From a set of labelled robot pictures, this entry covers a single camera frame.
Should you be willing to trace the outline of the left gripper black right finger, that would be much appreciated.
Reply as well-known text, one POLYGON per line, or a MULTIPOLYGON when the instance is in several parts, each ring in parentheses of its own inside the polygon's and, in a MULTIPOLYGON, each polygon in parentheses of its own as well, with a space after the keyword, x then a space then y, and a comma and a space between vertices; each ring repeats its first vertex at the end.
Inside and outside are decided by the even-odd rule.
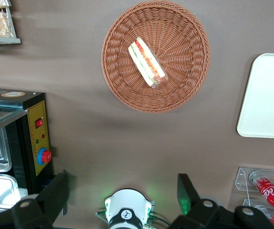
POLYGON ((174 229, 229 229, 226 210, 214 200, 200 198, 187 174, 178 174, 177 199, 182 212, 172 223, 174 229))

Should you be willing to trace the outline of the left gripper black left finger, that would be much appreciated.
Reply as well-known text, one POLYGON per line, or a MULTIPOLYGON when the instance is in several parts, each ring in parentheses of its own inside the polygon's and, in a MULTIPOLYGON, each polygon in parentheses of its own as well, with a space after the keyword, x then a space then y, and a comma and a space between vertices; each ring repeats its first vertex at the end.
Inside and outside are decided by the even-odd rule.
POLYGON ((56 175, 36 196, 21 199, 12 209, 16 229, 52 229, 53 223, 69 198, 69 177, 66 172, 56 175))

